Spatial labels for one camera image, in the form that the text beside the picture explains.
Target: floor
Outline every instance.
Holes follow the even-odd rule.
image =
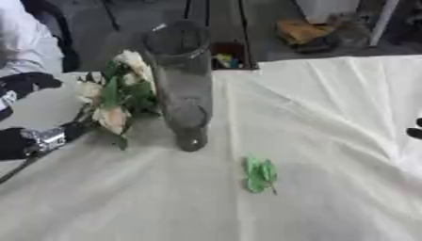
[[[139,50],[142,33],[163,22],[182,18],[186,0],[114,0],[112,10],[121,31],[115,31],[100,0],[49,0],[65,13],[82,58],[80,71],[98,71],[125,48]],[[203,0],[193,0],[191,19],[203,19]],[[325,56],[371,56],[417,54],[410,45],[395,46],[382,41],[375,49],[339,48],[327,54],[299,55],[280,41],[276,21],[302,18],[293,0],[244,0],[250,29],[251,49],[257,61]],[[237,40],[242,36],[236,0],[211,0],[210,28],[213,40]]]

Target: white fabric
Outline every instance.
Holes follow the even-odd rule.
[[[422,141],[405,135],[421,114],[421,66],[341,57],[215,72],[205,149],[178,151],[162,120],[137,123],[126,152],[86,136],[0,186],[0,239],[422,240]],[[76,75],[0,127],[71,119]],[[278,196],[242,188],[249,153],[275,163]]]
[[[62,72],[63,55],[48,28],[24,10],[20,0],[0,0],[0,76],[20,72]]]

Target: white sleeve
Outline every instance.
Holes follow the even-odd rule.
[[[61,72],[63,55],[57,39],[24,10],[20,0],[0,0],[0,51],[7,61],[0,76],[18,72]]]

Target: flower bouquet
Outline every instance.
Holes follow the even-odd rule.
[[[158,115],[154,77],[137,52],[124,50],[101,74],[89,72],[78,79],[79,99],[84,103],[76,120],[101,127],[126,149],[125,136],[135,119]]]

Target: white flower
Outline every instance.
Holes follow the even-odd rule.
[[[103,86],[92,82],[77,83],[79,99],[84,103],[92,103],[100,96]]]
[[[132,72],[127,73],[123,77],[123,82],[126,86],[130,87],[140,82],[140,78]]]
[[[117,135],[123,132],[124,125],[129,117],[130,113],[123,111],[119,106],[112,109],[98,108],[92,115],[93,120],[100,122],[107,130]]]
[[[145,63],[142,56],[138,52],[124,50],[123,53],[114,57],[114,61],[129,66],[132,71],[139,75],[141,78],[153,83],[154,77],[153,72],[151,71],[151,67]]]

